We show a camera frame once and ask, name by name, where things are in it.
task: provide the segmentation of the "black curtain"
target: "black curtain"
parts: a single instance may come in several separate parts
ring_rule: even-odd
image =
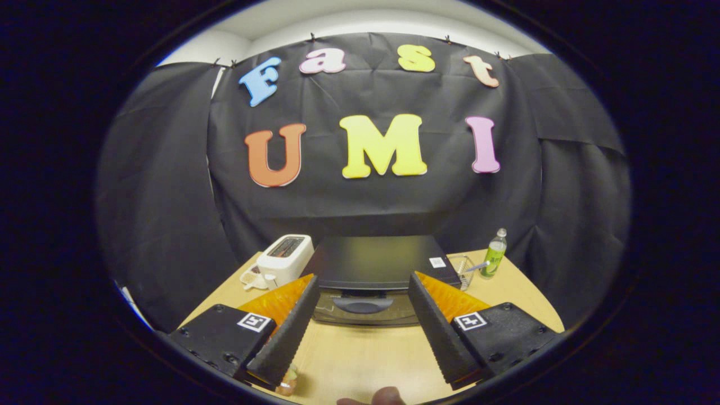
[[[96,218],[108,268],[163,331],[238,267],[205,153],[219,70],[206,63],[154,70],[118,112],[99,162]]]
[[[404,71],[397,48],[422,45],[431,73]],[[310,51],[340,48],[346,69],[303,75]],[[479,55],[500,86],[475,78],[462,59]],[[276,93],[256,107],[238,80],[279,57]],[[508,229],[508,257],[571,325],[597,304],[616,273],[629,225],[630,184],[618,133],[585,83],[554,55],[511,60],[416,35],[351,34],[256,55],[225,72],[210,111],[208,157],[218,207],[239,261],[286,233],[327,235],[432,233],[447,252],[487,247]],[[347,135],[339,121],[367,115],[384,133],[398,114],[419,115],[428,172],[389,169],[345,179]],[[487,117],[501,168],[474,173],[472,131],[464,119]],[[278,129],[303,123],[302,166],[286,187],[250,178],[244,138],[274,133],[268,163],[281,169]]]
[[[404,44],[431,50],[434,71],[403,70],[397,48]],[[300,73],[305,55],[321,48],[344,50],[345,70]],[[490,63],[500,86],[480,83],[462,60],[468,55]],[[273,56],[282,60],[278,89],[250,107],[238,81]],[[216,73],[199,63],[153,72],[119,114],[107,146],[133,156],[134,165],[146,169],[144,180],[126,181],[132,192],[124,191],[117,180],[140,168],[124,167],[128,158],[117,161],[117,154],[101,170],[101,184],[112,185],[112,192],[101,187],[99,197],[111,267],[164,329],[175,327],[239,263],[287,233],[309,234],[316,246],[327,235],[430,233],[446,252],[462,252],[484,249],[506,228],[507,256],[566,326],[599,302],[615,276],[629,227],[627,160],[611,119],[557,57],[508,61],[416,35],[338,35],[227,69],[208,105]],[[141,100],[162,108],[143,112]],[[339,121],[367,115],[385,133],[399,114],[422,118],[427,173],[398,177],[388,169],[380,176],[373,168],[367,178],[343,178],[347,133]],[[469,116],[494,122],[499,172],[472,171]],[[257,185],[245,137],[271,130],[268,164],[281,169],[285,145],[278,129],[293,123],[307,126],[298,177],[285,187]],[[155,180],[152,187],[146,179]],[[134,200],[121,201],[124,195]],[[193,198],[169,204],[177,195]]]

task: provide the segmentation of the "white toaster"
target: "white toaster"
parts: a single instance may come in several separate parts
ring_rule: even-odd
[[[276,285],[268,285],[273,289],[296,280],[314,252],[308,235],[285,235],[265,249],[257,265],[263,276],[274,276]]]

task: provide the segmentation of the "plastic bottle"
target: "plastic bottle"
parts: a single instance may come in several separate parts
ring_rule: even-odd
[[[487,254],[485,260],[490,261],[490,265],[480,269],[480,275],[484,278],[492,278],[495,272],[498,270],[500,260],[505,256],[505,250],[508,248],[508,241],[505,240],[505,236],[508,232],[505,228],[498,229],[498,235],[492,238],[490,245],[487,248]]]

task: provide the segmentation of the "blue letter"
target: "blue letter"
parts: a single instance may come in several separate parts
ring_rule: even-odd
[[[250,92],[250,107],[262,103],[277,90],[277,86],[268,85],[267,82],[277,80],[277,70],[272,66],[278,66],[280,62],[280,58],[273,56],[240,78],[239,83],[245,84]]]

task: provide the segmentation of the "foam letter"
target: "foam letter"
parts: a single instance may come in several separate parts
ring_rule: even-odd
[[[397,47],[397,54],[400,55],[397,62],[406,71],[432,72],[435,68],[432,53],[424,46],[401,45]]]
[[[300,136],[305,129],[303,124],[290,124],[280,128],[280,136],[285,138],[285,167],[281,170],[271,170],[268,167],[268,141],[272,138],[271,131],[262,130],[245,137],[250,177],[255,183],[263,187],[281,187],[297,178],[302,163]]]
[[[366,115],[352,115],[340,120],[340,126],[348,131],[348,165],[343,168],[343,177],[358,179],[370,175],[364,153],[381,176],[396,152],[393,173],[398,176],[425,174],[428,165],[420,156],[418,137],[418,128],[422,123],[417,115],[399,114],[392,119],[387,134],[382,136]]]
[[[277,70],[272,66],[278,66],[280,62],[280,58],[273,56],[240,78],[239,83],[245,84],[250,92],[250,107],[262,103],[277,90],[276,85],[268,85],[267,82],[277,80]]]
[[[495,160],[495,149],[492,147],[492,127],[495,123],[489,118],[468,117],[465,122],[472,129],[475,139],[475,161],[472,171],[475,173],[495,173],[500,171],[500,163]]]
[[[489,63],[483,62],[479,56],[465,56],[462,60],[470,64],[473,73],[475,73],[475,77],[477,77],[477,80],[480,80],[480,83],[489,87],[500,86],[500,82],[497,79],[490,77],[488,71],[492,70],[492,66]]]
[[[305,57],[307,60],[300,64],[300,71],[304,74],[314,74],[321,71],[338,73],[345,68],[345,63],[343,63],[345,53],[337,48],[314,50]]]

